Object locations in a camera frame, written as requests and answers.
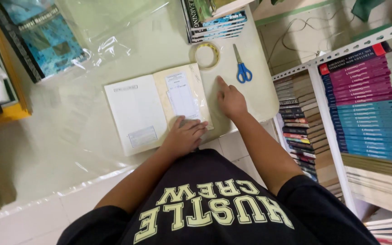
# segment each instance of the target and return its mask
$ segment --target white table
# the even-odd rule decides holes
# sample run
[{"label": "white table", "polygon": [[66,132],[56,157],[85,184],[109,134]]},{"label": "white table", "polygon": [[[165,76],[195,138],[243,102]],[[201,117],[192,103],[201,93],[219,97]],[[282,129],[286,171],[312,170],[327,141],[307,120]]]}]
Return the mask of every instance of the white table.
[{"label": "white table", "polygon": [[[249,8],[246,11],[248,22],[241,36],[213,41],[221,49],[220,63],[212,70],[201,71],[215,127],[208,140],[237,130],[217,106],[217,75],[244,94],[249,112],[258,121],[269,120],[278,112],[277,96],[257,30]],[[31,86],[33,115],[0,128],[0,188],[13,183],[16,205],[58,191],[71,191],[71,186],[116,170],[132,170],[153,153],[151,150],[124,156],[103,85],[189,64],[191,45],[186,41],[184,17],[177,0],[133,25],[131,30],[127,45],[133,49],[130,56],[102,65],[73,81],[58,81],[58,87],[50,85],[52,80]],[[236,79],[233,43],[253,72],[251,82],[241,84]],[[28,80],[24,72],[21,76]]]}]

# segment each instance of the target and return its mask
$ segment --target open book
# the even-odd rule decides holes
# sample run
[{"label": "open book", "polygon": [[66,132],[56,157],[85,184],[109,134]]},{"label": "open book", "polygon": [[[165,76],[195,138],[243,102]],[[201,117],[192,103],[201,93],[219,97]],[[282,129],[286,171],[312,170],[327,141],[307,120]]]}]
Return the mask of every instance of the open book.
[{"label": "open book", "polygon": [[160,147],[179,115],[214,128],[196,63],[110,84],[105,92],[126,156]]}]

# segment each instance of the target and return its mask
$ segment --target blue scissors handle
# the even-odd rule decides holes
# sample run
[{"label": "blue scissors handle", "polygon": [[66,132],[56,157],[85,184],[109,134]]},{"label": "blue scissors handle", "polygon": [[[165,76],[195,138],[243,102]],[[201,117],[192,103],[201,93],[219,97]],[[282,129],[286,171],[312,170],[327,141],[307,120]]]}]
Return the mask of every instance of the blue scissors handle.
[{"label": "blue scissors handle", "polygon": [[245,83],[247,81],[252,81],[252,72],[250,72],[246,66],[244,66],[244,63],[238,64],[238,74],[237,74],[237,80],[240,83]]}]

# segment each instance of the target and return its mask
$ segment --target scissors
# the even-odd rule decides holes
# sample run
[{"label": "scissors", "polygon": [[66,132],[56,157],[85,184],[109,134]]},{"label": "scissors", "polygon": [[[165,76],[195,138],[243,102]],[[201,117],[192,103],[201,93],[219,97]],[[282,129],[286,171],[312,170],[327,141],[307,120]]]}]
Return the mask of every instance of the scissors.
[{"label": "scissors", "polygon": [[237,62],[238,62],[238,74],[237,74],[237,80],[240,83],[245,83],[247,81],[252,81],[252,72],[250,72],[246,66],[244,66],[244,63],[241,62],[240,54],[238,53],[237,46],[234,44],[234,51],[235,51],[235,56],[237,57]]}]

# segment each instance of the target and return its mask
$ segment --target cable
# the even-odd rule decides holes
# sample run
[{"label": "cable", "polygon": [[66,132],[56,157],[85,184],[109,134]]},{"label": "cable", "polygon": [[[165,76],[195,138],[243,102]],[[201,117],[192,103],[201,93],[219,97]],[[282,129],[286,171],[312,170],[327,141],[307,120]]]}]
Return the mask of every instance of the cable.
[{"label": "cable", "polygon": [[[272,51],[271,51],[271,53],[270,53],[270,55],[269,55],[269,59],[268,59],[268,61],[267,61],[267,64],[269,64],[270,59],[272,58],[272,55],[273,55],[273,53],[274,53],[274,51],[275,51],[276,45],[277,45],[277,43],[278,43],[279,41],[281,41],[282,45],[283,45],[286,49],[288,49],[288,50],[296,51],[296,52],[307,52],[307,53],[313,53],[313,54],[315,54],[315,55],[318,55],[318,53],[315,53],[315,52],[311,52],[311,51],[301,51],[301,50],[297,50],[297,49],[294,49],[294,48],[287,47],[286,44],[285,44],[285,42],[284,42],[284,41],[285,41],[285,40],[284,40],[284,39],[285,39],[285,36],[286,36],[288,33],[303,31],[303,30],[306,28],[307,25],[308,25],[309,27],[311,27],[313,30],[316,30],[316,31],[330,28],[330,26],[322,27],[322,28],[315,28],[315,27],[313,27],[312,25],[310,25],[310,24],[308,23],[308,21],[311,20],[311,19],[318,19],[318,20],[329,21],[329,20],[335,18],[335,15],[337,15],[338,12],[340,12],[341,10],[344,10],[344,9],[352,10],[352,9],[349,8],[349,7],[340,8],[340,9],[338,9],[338,10],[334,13],[334,15],[332,15],[332,17],[329,18],[329,19],[323,19],[323,18],[317,18],[317,17],[310,17],[310,18],[308,18],[306,21],[303,20],[303,19],[294,19],[294,20],[292,20],[292,21],[288,24],[288,27],[287,27],[287,30],[285,31],[285,33],[282,34],[282,35],[278,38],[278,40],[275,42],[275,45],[273,46],[273,49],[272,49]],[[355,16],[353,16],[353,18],[352,18],[345,26],[350,26],[351,22],[352,22],[354,19],[355,19]],[[304,23],[304,26],[302,27],[302,29],[297,30],[297,31],[289,31],[290,28],[291,28],[291,26],[293,25],[293,23],[294,23],[295,21],[297,21],[297,20],[302,21],[302,22]],[[341,33],[343,33],[344,31],[345,31],[345,30],[343,30],[343,31],[341,31],[341,32],[338,32],[338,33],[335,33],[335,34],[332,34],[332,35],[329,36],[326,40],[332,38],[333,36],[338,36],[338,35],[340,35]]]}]

